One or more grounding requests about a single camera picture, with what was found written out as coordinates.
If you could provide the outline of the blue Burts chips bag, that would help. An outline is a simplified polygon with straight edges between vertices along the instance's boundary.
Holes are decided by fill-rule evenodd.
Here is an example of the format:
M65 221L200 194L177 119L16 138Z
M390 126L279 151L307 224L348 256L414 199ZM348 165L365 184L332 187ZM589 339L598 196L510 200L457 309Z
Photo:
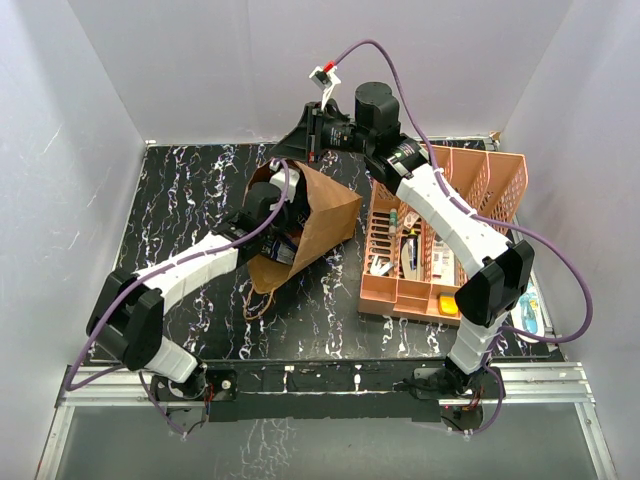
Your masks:
M287 237L269 238L261 247L261 255L269 260L284 265L294 263L298 246Z

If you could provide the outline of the brown paper bag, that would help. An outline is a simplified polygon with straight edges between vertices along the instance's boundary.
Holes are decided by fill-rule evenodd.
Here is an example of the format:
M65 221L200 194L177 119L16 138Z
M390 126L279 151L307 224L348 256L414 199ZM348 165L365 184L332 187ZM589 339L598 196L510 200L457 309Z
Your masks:
M299 175L302 199L310 213L293 235L297 251L290 265L263 255L248 262L250 292L266 295L268 303L273 302L275 291L296 274L354 236L362 205L361 195L304 163L290 160L288 167Z

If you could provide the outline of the pink plastic desk organizer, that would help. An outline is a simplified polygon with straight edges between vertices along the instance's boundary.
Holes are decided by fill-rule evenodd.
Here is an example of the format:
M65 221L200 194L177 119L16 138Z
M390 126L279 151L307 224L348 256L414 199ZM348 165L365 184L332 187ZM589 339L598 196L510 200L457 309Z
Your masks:
M458 326L458 317L441 316L440 293L455 294L483 266L502 254L508 239L502 225L473 219L480 214L511 221L528 185L521 154L437 146L434 149L449 191L433 172L422 175L425 189L412 187L394 196L373 182L366 231L366 256L358 310L361 313ZM418 280L403 277L400 249L417 237Z

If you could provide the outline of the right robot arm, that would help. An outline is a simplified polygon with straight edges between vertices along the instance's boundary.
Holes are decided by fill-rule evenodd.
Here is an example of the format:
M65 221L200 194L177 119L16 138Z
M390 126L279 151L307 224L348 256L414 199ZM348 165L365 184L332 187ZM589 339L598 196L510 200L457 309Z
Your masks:
M362 155L370 175L453 250L468 277L454 295L461 313L457 338L443 367L409 384L466 397L480 387L493 341L526 290L534 250L476 220L454 191L442 191L434 154L402 133L399 110L387 84L364 83L355 92L353 117L341 113L333 99L309 102L297 126L270 154L297 161L315 160L328 150Z

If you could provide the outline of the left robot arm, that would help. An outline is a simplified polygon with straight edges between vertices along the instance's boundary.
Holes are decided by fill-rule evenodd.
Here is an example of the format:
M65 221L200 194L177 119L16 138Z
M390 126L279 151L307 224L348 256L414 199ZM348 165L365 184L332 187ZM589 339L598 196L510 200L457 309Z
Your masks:
M193 291L264 253L308 210L300 170L271 165L266 179L249 187L242 207L193 246L150 268L112 271L87 324L89 338L128 370L165 378L184 399L202 397L206 366L165 336L165 315Z

